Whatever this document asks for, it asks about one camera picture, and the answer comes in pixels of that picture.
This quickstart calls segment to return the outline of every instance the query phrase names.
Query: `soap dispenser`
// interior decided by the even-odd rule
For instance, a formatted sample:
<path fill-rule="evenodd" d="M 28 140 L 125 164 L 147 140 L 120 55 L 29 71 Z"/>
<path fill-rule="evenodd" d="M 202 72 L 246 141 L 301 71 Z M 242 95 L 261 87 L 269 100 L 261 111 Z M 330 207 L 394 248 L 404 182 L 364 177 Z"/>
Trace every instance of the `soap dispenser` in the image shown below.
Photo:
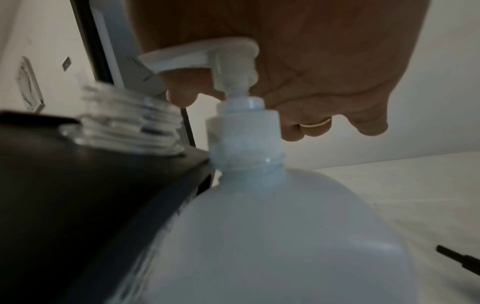
<path fill-rule="evenodd" d="M 218 186 L 162 239 L 152 301 L 414 304 L 408 249 L 365 202 L 317 172 L 284 168 L 280 120 L 249 96 L 257 43 L 200 41 L 141 56 L 155 73 L 209 68 L 226 100 L 206 122 Z"/>

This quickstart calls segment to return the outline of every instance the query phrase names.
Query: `pump dispenser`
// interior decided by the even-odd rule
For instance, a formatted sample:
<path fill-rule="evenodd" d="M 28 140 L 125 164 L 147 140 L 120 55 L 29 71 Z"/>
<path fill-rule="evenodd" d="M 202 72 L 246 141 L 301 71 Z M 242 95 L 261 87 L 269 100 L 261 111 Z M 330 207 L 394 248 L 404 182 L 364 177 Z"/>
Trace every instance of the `pump dispenser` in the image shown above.
<path fill-rule="evenodd" d="M 414 304 L 400 237 L 316 172 L 286 170 L 276 111 L 250 97 L 258 45 L 225 38 L 142 55 L 155 73 L 211 69 L 225 92 L 206 122 L 219 186 L 187 205 L 159 249 L 152 300 L 189 304 Z"/>

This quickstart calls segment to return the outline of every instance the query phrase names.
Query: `black pen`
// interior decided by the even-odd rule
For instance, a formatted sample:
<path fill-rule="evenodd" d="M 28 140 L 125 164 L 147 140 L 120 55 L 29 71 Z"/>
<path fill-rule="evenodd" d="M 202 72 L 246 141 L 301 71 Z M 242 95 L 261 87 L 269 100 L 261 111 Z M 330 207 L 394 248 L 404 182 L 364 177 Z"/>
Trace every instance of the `black pen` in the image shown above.
<path fill-rule="evenodd" d="M 447 256 L 459 263 L 461 266 L 477 275 L 480 275 L 480 259 L 477 259 L 470 255 L 462 255 L 451 249 L 438 245 L 436 251 L 444 256 Z"/>

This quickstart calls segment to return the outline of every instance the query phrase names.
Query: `hand sanitizer bottle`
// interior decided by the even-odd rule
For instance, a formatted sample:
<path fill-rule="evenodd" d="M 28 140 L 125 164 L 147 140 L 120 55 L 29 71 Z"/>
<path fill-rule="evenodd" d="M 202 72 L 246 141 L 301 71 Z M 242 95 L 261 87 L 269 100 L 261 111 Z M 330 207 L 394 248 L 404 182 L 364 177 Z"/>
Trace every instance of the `hand sanitizer bottle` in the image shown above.
<path fill-rule="evenodd" d="M 159 249 L 158 302 L 414 304 L 401 238 L 360 198 L 316 172 L 283 166 L 279 116 L 249 96 L 259 48 L 226 38 L 143 55 L 155 73 L 210 68 L 225 92 L 206 122 L 219 186 L 192 201 Z"/>

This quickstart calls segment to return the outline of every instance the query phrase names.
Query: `translucent bottle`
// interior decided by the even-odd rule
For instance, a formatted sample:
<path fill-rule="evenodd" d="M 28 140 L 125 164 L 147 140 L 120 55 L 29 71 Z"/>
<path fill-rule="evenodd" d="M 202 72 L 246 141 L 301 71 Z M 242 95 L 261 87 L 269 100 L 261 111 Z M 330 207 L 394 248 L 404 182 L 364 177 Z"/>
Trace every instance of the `translucent bottle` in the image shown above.
<path fill-rule="evenodd" d="M 211 68 L 225 92 L 207 120 L 223 176 L 163 239 L 158 302 L 188 304 L 417 303 L 401 238 L 355 194 L 316 172 L 286 170 L 278 113 L 249 97 L 255 41 L 203 41 L 143 55 L 155 73 Z"/>

